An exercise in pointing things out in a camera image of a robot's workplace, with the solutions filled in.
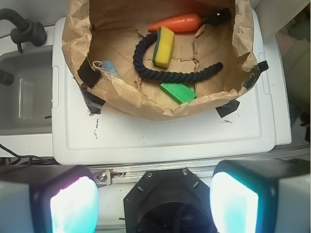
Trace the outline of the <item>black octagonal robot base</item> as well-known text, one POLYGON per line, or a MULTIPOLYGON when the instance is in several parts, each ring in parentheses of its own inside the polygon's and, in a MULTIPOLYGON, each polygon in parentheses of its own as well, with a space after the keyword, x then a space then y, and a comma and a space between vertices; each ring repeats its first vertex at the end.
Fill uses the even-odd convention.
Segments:
POLYGON ((151 170, 123 199, 128 233, 216 233, 210 187, 187 168, 151 170))

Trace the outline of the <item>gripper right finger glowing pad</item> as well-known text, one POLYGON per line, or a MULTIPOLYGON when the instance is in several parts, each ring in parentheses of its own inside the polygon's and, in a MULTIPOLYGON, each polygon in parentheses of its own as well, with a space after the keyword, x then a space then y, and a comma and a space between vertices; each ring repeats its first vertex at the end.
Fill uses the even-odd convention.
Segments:
POLYGON ((222 160, 214 169, 209 199, 221 233, 309 233, 311 163, 222 160))

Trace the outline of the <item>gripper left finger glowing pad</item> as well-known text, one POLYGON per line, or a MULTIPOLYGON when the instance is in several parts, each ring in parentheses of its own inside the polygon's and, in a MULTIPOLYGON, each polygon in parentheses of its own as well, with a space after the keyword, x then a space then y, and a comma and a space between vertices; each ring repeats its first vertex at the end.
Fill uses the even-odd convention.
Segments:
POLYGON ((93 233, 98 217, 99 191, 88 167, 1 167, 2 233, 93 233))

